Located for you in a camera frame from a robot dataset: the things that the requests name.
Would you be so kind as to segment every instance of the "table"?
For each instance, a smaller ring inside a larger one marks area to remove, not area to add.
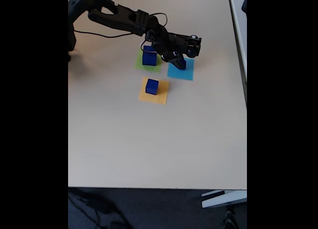
[[[169,32],[202,38],[194,81],[135,69],[143,37],[76,33],[69,62],[69,187],[246,189],[247,109],[229,0],[113,0],[165,12]],[[158,16],[164,23],[164,16]],[[90,21],[75,30],[117,35]],[[168,80],[166,105],[138,101]]]
[[[247,81],[247,16],[242,11],[244,0],[231,0],[233,17],[238,35],[238,46],[244,67],[245,79]]]

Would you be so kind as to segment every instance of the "floor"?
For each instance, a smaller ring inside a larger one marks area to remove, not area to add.
[[[111,200],[124,214],[133,229],[222,229],[226,208],[201,208],[202,193],[207,190],[177,189],[101,189],[85,188]],[[71,199],[97,220],[95,211],[69,193]],[[239,229],[247,228],[247,203],[235,205]],[[116,213],[100,215],[100,224],[109,228],[113,221],[122,222]],[[94,229],[91,222],[69,200],[69,229]]]

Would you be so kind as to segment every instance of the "black cable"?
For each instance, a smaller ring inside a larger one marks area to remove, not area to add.
[[[164,24],[164,27],[165,27],[165,26],[167,25],[167,23],[168,23],[168,16],[167,16],[165,13],[162,13],[162,12],[153,13],[153,14],[150,14],[149,16],[157,15],[157,14],[163,14],[163,15],[165,15],[165,24]]]
[[[76,205],[73,200],[68,195],[70,202],[73,204],[74,207],[76,207],[78,210],[80,210],[88,219],[90,219],[93,223],[95,223],[97,226],[101,227],[99,223],[97,223],[93,218],[91,218],[82,208],[80,208],[78,205]]]
[[[143,45],[144,45],[145,42],[146,42],[146,39],[141,43],[140,49],[141,49],[143,52],[145,52],[145,53],[156,54],[157,52],[147,51],[147,50],[144,50],[144,49],[143,49]]]
[[[162,12],[158,12],[158,13],[153,13],[153,14],[150,14],[149,16],[152,16],[152,15],[157,15],[157,14],[163,14],[165,16],[165,24],[164,24],[164,27],[167,25],[168,23],[168,16],[165,14],[165,13],[162,13]],[[145,52],[145,53],[149,53],[149,54],[156,54],[157,52],[152,52],[152,51],[147,51],[147,50],[144,50],[143,49],[143,45],[144,43],[146,42],[146,40],[144,40],[141,45],[140,45],[140,49]]]
[[[96,217],[97,217],[97,224],[96,224],[96,226],[95,226],[95,229],[97,229],[97,228],[98,228],[98,225],[100,225],[100,216],[99,216],[97,210],[95,210],[95,214],[96,214]]]
[[[115,35],[115,36],[106,36],[106,35],[102,35],[102,34],[97,34],[97,33],[92,33],[92,32],[85,32],[85,31],[78,31],[78,30],[74,30],[74,32],[81,33],[81,34],[93,34],[93,35],[98,35],[98,36],[109,38],[109,39],[118,38],[118,37],[121,37],[121,36],[126,36],[126,35],[133,34],[133,33],[128,33],[128,34],[120,34],[120,35]]]

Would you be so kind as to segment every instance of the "robotic arm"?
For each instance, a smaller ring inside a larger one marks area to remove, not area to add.
[[[113,14],[102,13],[103,7],[109,9]],[[149,15],[142,10],[133,11],[111,0],[69,1],[68,51],[73,51],[76,43],[73,23],[86,10],[91,21],[139,36],[145,34],[145,40],[152,43],[152,47],[161,55],[162,60],[172,63],[178,69],[186,68],[186,61],[182,54],[186,54],[190,58],[199,55],[201,38],[195,35],[169,33],[159,24],[154,15]]]

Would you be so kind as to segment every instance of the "colored paper square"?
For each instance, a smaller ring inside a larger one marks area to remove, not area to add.
[[[139,49],[138,54],[137,54],[136,63],[135,63],[136,69],[141,69],[141,70],[146,70],[149,72],[159,73],[160,69],[161,69],[161,64],[162,64],[161,57],[160,57],[160,55],[157,54],[157,65],[156,66],[143,65],[143,51],[141,49]]]
[[[194,59],[185,59],[185,61],[186,61],[185,70],[177,69],[175,65],[173,65],[172,63],[169,63],[167,76],[193,81]]]
[[[160,80],[160,79],[155,79],[155,80],[159,81],[158,90],[156,95],[152,95],[152,94],[146,93],[146,85],[148,82],[148,77],[143,77],[143,82],[141,84],[138,99],[140,101],[147,101],[147,102],[165,105],[167,100],[167,95],[168,95],[169,82]]]

